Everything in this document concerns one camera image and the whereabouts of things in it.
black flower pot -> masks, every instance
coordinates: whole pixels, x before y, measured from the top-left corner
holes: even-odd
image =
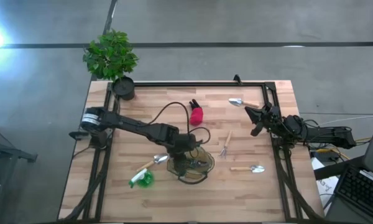
[[[112,89],[123,100],[132,100],[136,95],[134,93],[134,81],[131,78],[123,76],[118,78],[113,84]]]

green bottle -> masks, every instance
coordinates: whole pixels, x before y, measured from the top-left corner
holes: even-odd
[[[154,175],[151,171],[146,168],[141,170],[137,175],[135,175],[130,181],[129,185],[131,188],[134,187],[134,184],[137,184],[141,188],[147,188],[154,183]]]

plant leaf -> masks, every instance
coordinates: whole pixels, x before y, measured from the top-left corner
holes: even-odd
[[[105,42],[105,36],[104,35],[98,36],[98,40],[102,44],[103,42]]]
[[[111,69],[108,69],[108,77],[113,77],[113,71]]]
[[[108,47],[108,57],[111,57],[113,54],[113,47]]]
[[[127,54],[127,50],[126,50],[125,48],[122,48],[122,49],[120,50],[120,54],[121,54],[121,55],[126,55],[126,54]]]
[[[108,68],[107,67],[104,67],[103,73],[104,73],[105,77],[108,75]]]

black floor stripe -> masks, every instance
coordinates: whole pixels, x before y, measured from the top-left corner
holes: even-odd
[[[373,42],[190,42],[133,43],[136,49],[215,48],[215,47],[373,47]],[[0,49],[82,49],[88,44],[5,44]]]
[[[315,113],[315,112],[300,112],[300,114],[318,114],[318,115],[373,115],[373,113]]]
[[[103,34],[106,34],[106,32],[111,29],[112,19],[113,19],[113,14],[114,14],[116,4],[117,4],[117,0],[112,0],[111,1],[111,5],[109,7],[108,16],[106,18]]]
[[[134,43],[134,48],[208,48],[208,47],[373,47],[373,42],[194,42]]]

wooden handle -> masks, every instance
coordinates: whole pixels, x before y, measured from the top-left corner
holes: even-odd
[[[248,103],[248,102],[245,102],[245,101],[243,101],[243,105],[244,106],[249,106],[251,108],[259,108],[260,107],[260,105],[257,104],[257,103]]]
[[[251,171],[250,167],[231,167],[231,171]]]
[[[152,166],[152,165],[154,165],[154,164],[155,164],[154,161],[150,161],[150,162],[148,162],[147,164],[143,165],[142,167],[138,168],[138,169],[137,169],[137,172],[140,172],[141,170],[143,170],[143,169],[145,169],[145,168],[148,168],[148,167],[150,167],[150,166]]]
[[[228,147],[229,141],[231,140],[232,131],[229,131],[228,138],[226,138],[224,147]]]

